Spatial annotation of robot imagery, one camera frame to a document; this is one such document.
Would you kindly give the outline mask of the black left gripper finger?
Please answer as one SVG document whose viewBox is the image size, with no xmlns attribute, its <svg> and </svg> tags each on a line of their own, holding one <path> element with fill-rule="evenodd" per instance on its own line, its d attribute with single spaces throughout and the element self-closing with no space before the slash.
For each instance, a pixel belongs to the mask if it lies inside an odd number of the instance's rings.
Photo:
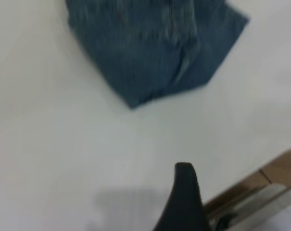
<svg viewBox="0 0 291 231">
<path fill-rule="evenodd" d="M 191 163 L 175 164 L 172 191 L 155 231 L 209 231 L 196 172 Z"/>
</svg>

